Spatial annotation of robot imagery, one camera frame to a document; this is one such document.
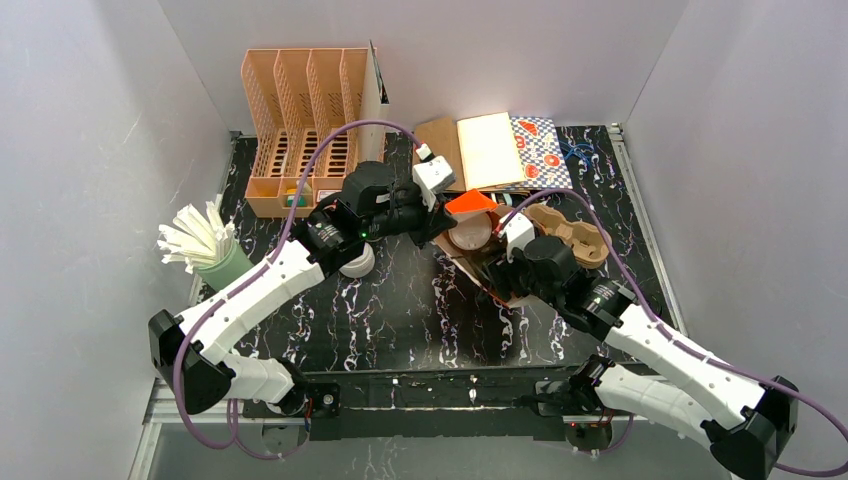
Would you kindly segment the orange paper bag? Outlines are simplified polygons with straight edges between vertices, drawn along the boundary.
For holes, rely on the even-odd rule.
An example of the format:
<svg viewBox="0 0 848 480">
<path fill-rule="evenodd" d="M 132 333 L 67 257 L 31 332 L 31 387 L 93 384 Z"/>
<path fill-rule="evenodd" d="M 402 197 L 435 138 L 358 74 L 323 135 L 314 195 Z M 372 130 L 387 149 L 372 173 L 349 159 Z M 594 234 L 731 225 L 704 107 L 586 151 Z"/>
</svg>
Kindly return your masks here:
<svg viewBox="0 0 848 480">
<path fill-rule="evenodd" d="M 457 225 L 440 234 L 432 243 L 500 305 L 513 309 L 528 306 L 530 297 L 497 293 L 483 272 L 483 266 L 489 259 L 505 252 L 505 243 L 494 230 L 513 208 L 496 203 L 488 194 L 470 190 L 449 198 L 445 210 L 457 221 Z"/>
</svg>

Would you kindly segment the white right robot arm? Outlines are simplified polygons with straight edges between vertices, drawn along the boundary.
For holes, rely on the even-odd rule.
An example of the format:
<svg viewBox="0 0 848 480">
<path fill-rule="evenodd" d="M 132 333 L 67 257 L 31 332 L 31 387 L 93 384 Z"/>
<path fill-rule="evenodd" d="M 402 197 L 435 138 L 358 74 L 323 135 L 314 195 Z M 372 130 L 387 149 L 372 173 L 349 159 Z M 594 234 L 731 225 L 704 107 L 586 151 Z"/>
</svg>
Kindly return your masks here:
<svg viewBox="0 0 848 480">
<path fill-rule="evenodd" d="M 765 479 L 797 425 L 791 382 L 771 385 L 716 366 L 715 358 L 663 322 L 635 294 L 581 267 L 561 239 L 541 236 L 483 263 L 487 288 L 500 296 L 533 296 L 572 328 L 626 351 L 663 376 L 657 382 L 593 354 L 566 381 L 542 381 L 523 403 L 541 416 L 581 409 L 643 416 L 708 449 L 742 479 Z"/>
</svg>

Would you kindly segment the white plastic cup lid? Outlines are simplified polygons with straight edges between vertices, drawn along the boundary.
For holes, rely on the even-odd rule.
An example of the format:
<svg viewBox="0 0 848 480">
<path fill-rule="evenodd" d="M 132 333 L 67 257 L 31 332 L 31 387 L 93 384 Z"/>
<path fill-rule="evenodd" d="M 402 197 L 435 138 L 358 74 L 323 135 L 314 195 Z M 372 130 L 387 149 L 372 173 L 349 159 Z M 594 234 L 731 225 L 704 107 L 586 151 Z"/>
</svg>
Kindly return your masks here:
<svg viewBox="0 0 848 480">
<path fill-rule="evenodd" d="M 480 213 L 457 224 L 448 231 L 451 243 L 460 250 L 475 251 L 484 247 L 492 235 L 492 223 L 487 213 Z"/>
</svg>

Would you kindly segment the brown pulp cup carrier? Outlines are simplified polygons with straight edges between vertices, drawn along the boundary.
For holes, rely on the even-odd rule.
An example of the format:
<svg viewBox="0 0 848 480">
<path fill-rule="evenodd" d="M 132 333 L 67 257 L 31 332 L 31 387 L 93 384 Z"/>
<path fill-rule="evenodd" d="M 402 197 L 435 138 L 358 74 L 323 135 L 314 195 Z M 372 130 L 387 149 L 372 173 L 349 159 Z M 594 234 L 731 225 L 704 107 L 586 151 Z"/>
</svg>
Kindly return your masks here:
<svg viewBox="0 0 848 480">
<path fill-rule="evenodd" d="M 523 214 L 543 233 L 560 238 L 571 247 L 579 265 L 598 269 L 610 251 L 605 241 L 611 237 L 591 223 L 570 221 L 558 210 L 544 204 L 533 204 Z"/>
</svg>

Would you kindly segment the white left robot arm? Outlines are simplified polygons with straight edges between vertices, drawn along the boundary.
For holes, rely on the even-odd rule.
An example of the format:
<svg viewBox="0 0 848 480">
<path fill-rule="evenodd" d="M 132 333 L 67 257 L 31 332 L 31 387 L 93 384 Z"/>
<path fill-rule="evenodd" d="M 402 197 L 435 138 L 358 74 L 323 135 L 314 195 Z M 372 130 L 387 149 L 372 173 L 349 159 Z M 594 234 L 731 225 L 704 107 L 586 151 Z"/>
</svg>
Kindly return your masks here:
<svg viewBox="0 0 848 480">
<path fill-rule="evenodd" d="M 453 228 L 444 190 L 455 174 L 441 156 L 421 162 L 406 181 L 376 161 L 360 163 L 340 191 L 294 221 L 274 251 L 209 300 L 148 322 L 154 366 L 189 415 L 223 399 L 298 408 L 307 381 L 288 360 L 233 353 L 235 343 L 283 304 L 319 285 L 364 253 L 369 241 L 408 234 L 417 245 Z"/>
</svg>

